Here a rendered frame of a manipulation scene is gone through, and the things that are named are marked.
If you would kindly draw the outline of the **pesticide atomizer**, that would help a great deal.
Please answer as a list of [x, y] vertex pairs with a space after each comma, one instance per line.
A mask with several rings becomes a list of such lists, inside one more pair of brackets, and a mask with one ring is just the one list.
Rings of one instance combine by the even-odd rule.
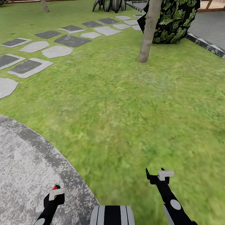
[[61, 187], [61, 186], [59, 186], [59, 185], [55, 185], [55, 186], [53, 187], [53, 190], [59, 189], [59, 188], [63, 188], [63, 187]]

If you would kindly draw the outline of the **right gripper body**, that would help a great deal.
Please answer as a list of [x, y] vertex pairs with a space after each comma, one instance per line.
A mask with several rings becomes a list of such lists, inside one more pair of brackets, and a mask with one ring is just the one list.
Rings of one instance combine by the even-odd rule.
[[169, 188], [169, 177], [165, 177], [165, 181], [160, 181], [157, 176], [150, 176], [150, 183], [156, 184], [158, 190], [160, 191], [162, 188]]

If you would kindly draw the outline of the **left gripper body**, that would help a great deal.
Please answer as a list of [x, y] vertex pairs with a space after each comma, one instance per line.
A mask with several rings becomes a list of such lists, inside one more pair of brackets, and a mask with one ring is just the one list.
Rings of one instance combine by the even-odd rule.
[[65, 203], [65, 194], [57, 195], [57, 197], [54, 200], [49, 200], [49, 196], [44, 198], [44, 208], [52, 207], [57, 210], [57, 207], [59, 205], [62, 205]]

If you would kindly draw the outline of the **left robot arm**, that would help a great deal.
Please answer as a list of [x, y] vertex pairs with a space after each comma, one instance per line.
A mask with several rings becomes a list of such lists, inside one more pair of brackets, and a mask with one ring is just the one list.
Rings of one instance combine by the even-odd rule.
[[44, 198], [44, 211], [41, 213], [40, 217], [38, 217], [37, 221], [34, 225], [52, 225], [52, 219], [59, 205], [65, 203], [65, 193], [67, 192], [67, 188], [59, 188], [52, 190], [45, 198]]

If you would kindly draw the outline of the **robot trunk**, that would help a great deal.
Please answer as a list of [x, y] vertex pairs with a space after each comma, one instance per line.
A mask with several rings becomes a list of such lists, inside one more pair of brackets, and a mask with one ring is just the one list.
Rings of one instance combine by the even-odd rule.
[[133, 210], [125, 206], [94, 206], [90, 225], [135, 225]]

